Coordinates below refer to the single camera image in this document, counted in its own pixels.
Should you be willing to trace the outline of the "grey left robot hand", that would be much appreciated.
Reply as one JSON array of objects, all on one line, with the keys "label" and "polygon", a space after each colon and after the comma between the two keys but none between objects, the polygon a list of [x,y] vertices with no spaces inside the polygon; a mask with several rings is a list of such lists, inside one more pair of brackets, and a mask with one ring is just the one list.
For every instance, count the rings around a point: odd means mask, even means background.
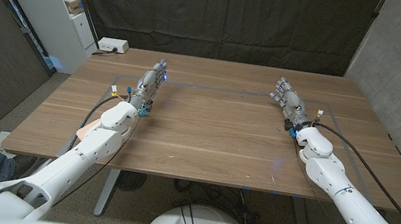
[{"label": "grey left robot hand", "polygon": [[153,99],[157,91],[167,79],[167,63],[161,58],[152,68],[139,79],[129,96],[129,103],[133,105],[139,115],[144,115],[152,109]]}]

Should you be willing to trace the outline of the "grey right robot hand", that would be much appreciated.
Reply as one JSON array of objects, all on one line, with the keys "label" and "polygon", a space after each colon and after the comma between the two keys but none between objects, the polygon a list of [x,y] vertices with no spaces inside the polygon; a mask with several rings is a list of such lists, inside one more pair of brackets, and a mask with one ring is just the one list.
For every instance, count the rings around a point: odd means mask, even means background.
[{"label": "grey right robot hand", "polygon": [[304,101],[298,96],[294,88],[282,76],[277,80],[276,92],[269,94],[282,108],[284,115],[284,129],[298,133],[308,127],[310,121],[305,110]]}]

